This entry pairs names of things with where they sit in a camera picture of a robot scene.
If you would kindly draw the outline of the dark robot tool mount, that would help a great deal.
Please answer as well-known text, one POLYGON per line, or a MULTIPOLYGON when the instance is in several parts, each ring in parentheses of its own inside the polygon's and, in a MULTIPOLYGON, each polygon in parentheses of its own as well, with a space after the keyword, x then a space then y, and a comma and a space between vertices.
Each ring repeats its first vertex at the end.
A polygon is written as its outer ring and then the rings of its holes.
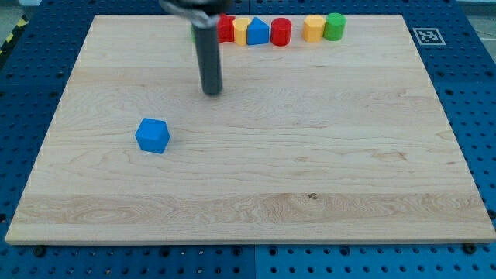
POLYGON ((159 0, 160 7, 168 14, 187 19, 198 28, 217 24, 219 16, 227 12, 232 0, 159 0))

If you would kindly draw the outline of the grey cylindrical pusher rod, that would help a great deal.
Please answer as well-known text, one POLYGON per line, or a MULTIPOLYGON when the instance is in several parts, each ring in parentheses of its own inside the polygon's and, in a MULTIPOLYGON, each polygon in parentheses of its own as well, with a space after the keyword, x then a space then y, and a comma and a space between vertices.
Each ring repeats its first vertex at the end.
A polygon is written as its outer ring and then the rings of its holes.
POLYGON ((223 89, 218 32, 216 25, 192 26, 201 78, 201 89, 206 95, 218 95, 223 89))

